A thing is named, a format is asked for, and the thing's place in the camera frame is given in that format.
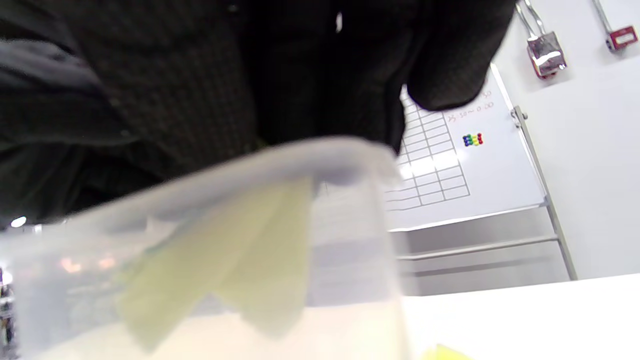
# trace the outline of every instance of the table surface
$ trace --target table surface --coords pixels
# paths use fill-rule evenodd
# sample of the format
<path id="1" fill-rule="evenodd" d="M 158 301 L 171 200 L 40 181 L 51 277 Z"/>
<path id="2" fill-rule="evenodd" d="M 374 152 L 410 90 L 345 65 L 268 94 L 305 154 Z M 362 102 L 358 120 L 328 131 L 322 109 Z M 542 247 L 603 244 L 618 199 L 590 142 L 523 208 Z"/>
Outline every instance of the table surface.
<path id="1" fill-rule="evenodd" d="M 406 297 L 412 353 L 472 360 L 640 359 L 640 274 Z"/>

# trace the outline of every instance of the metal frame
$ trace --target metal frame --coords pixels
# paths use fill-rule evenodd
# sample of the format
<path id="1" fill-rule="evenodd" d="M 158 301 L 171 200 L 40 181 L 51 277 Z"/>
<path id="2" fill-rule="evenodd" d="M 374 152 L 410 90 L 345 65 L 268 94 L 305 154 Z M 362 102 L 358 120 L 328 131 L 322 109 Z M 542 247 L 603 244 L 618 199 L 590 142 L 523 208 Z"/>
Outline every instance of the metal frame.
<path id="1" fill-rule="evenodd" d="M 560 253 L 562 254 L 564 266 L 566 268 L 567 274 L 569 275 L 569 280 L 578 279 L 577 273 L 575 271 L 575 267 L 573 265 L 573 261 L 571 259 L 571 255 L 569 253 L 566 240 L 564 238 L 564 232 L 562 230 L 562 227 L 560 226 L 560 221 L 558 220 L 558 217 L 557 217 L 556 207 L 554 206 L 554 203 L 551 199 L 551 195 L 549 194 L 547 181 L 545 180 L 545 177 L 542 173 L 540 162 L 538 161 L 538 156 L 536 155 L 536 151 L 531 142 L 529 129 L 527 128 L 527 124 L 525 122 L 528 116 L 526 113 L 522 112 L 519 106 L 513 107 L 513 109 L 511 110 L 511 116 L 514 118 L 515 126 L 519 128 L 519 130 L 521 130 L 522 132 L 525 145 L 531 156 L 532 164 L 535 170 L 537 171 L 538 176 L 540 177 L 540 183 L 545 192 L 545 202 L 542 206 L 544 206 L 547 209 L 547 213 L 549 216 L 549 220 L 551 221 L 551 226 L 554 230 L 554 234 L 550 236 L 540 236 L 536 238 L 500 241 L 495 243 L 485 243 L 481 245 L 473 245 L 468 247 L 459 247 L 454 249 L 424 252 L 422 254 L 417 254 L 417 255 L 399 256 L 398 260 L 417 261 L 417 260 L 425 260 L 425 259 L 444 258 L 447 256 L 473 254 L 477 252 L 508 249 L 508 248 L 518 247 L 522 245 L 532 245 L 537 243 L 556 241 L 560 249 Z"/>

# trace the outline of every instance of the whiteboard grid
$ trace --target whiteboard grid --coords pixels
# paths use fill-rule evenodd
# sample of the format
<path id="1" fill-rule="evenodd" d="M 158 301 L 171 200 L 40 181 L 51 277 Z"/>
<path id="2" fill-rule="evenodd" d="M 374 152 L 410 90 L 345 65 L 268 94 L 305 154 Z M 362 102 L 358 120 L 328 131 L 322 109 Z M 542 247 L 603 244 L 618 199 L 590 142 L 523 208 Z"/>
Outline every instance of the whiteboard grid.
<path id="1" fill-rule="evenodd" d="M 406 92 L 401 98 L 406 131 L 398 165 L 410 172 L 405 176 L 410 178 L 386 192 L 387 210 L 411 210 L 469 196 L 467 180 L 444 114 L 418 108 Z M 450 160 L 439 162 L 436 160 L 439 156 L 447 156 Z M 425 170 L 421 163 L 428 164 L 428 169 Z"/>

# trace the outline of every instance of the yellow sticky note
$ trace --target yellow sticky note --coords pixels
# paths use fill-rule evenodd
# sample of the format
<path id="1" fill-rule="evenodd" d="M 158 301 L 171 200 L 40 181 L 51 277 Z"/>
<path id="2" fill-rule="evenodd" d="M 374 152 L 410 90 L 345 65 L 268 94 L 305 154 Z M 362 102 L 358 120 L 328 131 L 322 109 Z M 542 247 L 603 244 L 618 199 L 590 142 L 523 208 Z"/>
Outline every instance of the yellow sticky note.
<path id="1" fill-rule="evenodd" d="M 444 345 L 436 345 L 435 348 L 430 348 L 422 356 L 422 360 L 472 360 L 470 357 L 457 352 Z"/>
<path id="2" fill-rule="evenodd" d="M 131 334 L 155 349 L 213 292 L 270 336 L 304 307 L 311 178 L 236 194 L 179 229 L 123 276 L 118 303 Z"/>

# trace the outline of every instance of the clear plastic container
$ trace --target clear plastic container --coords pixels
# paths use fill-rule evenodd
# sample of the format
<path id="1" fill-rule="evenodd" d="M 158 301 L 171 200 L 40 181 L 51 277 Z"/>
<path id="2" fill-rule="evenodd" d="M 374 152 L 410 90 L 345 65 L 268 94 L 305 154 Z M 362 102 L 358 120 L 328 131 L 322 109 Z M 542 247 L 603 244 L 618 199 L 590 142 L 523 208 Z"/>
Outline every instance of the clear plastic container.
<path id="1" fill-rule="evenodd" d="M 13 275 L 17 341 L 26 359 L 406 359 L 399 279 L 379 185 L 394 179 L 389 150 L 338 138 L 295 143 L 233 161 L 0 242 Z M 115 278 L 230 194 L 313 177 L 307 305 L 268 338 L 207 296 L 153 352 L 123 324 Z M 166 284 L 180 291 L 180 284 Z"/>

